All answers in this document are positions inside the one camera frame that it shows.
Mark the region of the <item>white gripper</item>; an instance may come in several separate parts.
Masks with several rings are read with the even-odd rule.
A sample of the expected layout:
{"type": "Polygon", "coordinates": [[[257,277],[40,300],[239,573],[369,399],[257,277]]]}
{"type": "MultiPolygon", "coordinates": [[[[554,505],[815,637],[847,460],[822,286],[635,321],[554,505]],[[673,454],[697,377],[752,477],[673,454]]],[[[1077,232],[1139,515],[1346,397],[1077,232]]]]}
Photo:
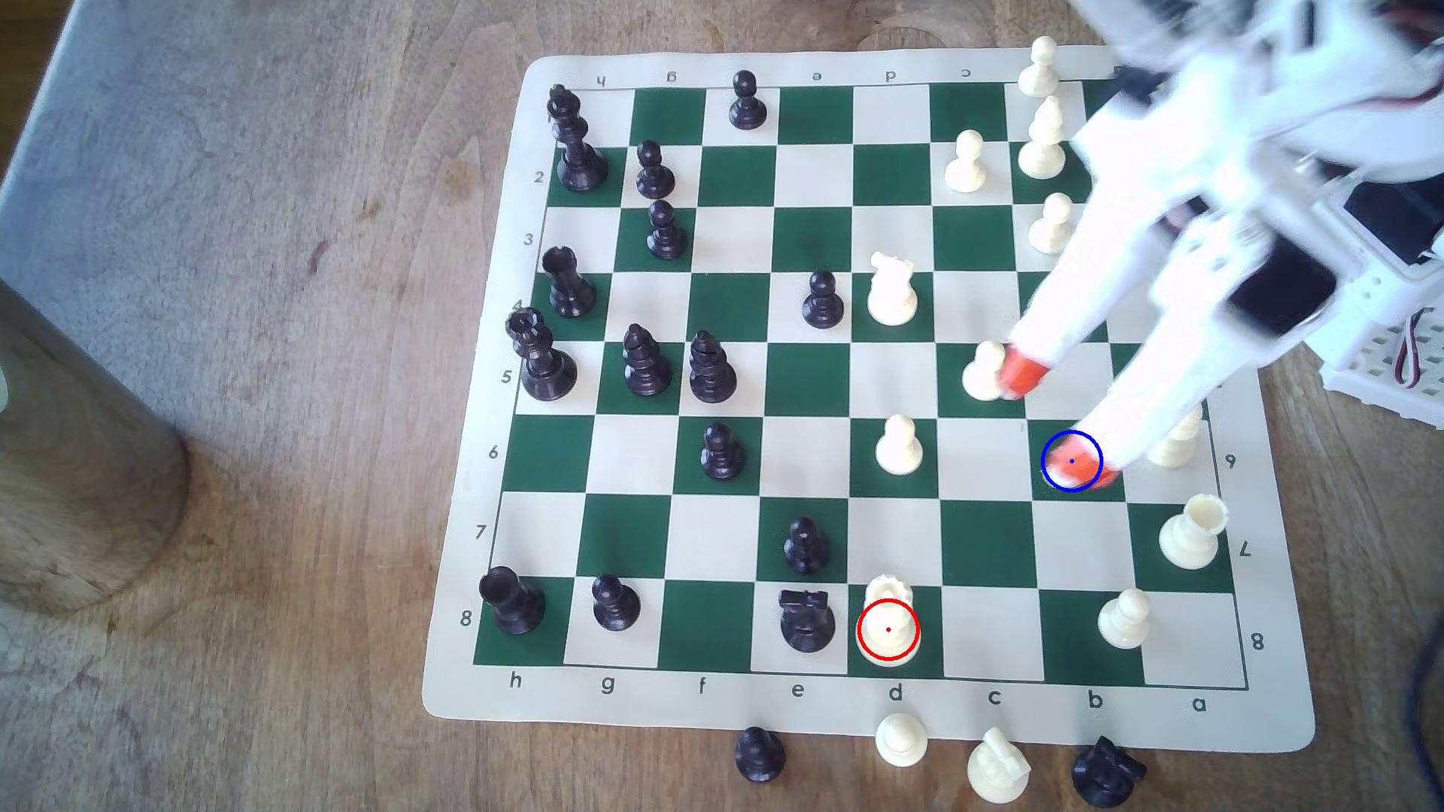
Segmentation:
{"type": "Polygon", "coordinates": [[[1226,377],[1315,324],[1352,257],[1317,210],[1321,182],[1282,146],[1243,69],[1116,72],[1074,150],[1095,178],[1056,267],[1011,329],[1002,397],[1024,397],[1110,309],[1157,276],[1160,316],[1132,361],[1054,446],[1054,481],[1096,488],[1226,377]]]}

